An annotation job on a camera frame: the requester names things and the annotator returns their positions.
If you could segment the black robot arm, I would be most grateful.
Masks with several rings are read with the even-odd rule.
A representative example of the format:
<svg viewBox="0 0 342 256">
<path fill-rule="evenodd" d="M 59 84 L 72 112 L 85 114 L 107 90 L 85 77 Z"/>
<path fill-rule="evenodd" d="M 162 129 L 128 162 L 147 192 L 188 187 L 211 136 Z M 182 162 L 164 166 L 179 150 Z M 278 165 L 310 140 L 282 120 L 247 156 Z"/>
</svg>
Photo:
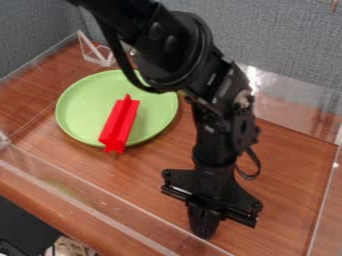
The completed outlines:
<svg viewBox="0 0 342 256">
<path fill-rule="evenodd" d="M 210 239 L 224 219 L 255 226 L 263 204 L 235 179 L 258 177 L 238 167 L 242 155 L 258 159 L 255 97 L 204 20 L 158 0 L 65 1 L 93 16 L 128 81 L 148 93 L 183 92 L 191 105 L 194 168 L 166 169 L 162 192 L 186 202 L 192 233 Z"/>
</svg>

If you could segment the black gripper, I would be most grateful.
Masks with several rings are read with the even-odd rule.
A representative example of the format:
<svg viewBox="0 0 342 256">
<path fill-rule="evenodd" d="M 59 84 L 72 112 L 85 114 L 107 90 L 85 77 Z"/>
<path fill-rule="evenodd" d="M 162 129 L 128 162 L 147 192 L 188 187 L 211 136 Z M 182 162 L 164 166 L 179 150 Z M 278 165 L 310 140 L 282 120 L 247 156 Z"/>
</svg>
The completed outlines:
<svg viewBox="0 0 342 256">
<path fill-rule="evenodd" d="M 239 185 L 232 166 L 164 169 L 162 177 L 162 192 L 186 202 L 190 229 L 199 238 L 211 239 L 224 219 L 256 226 L 263 204 Z"/>
</svg>

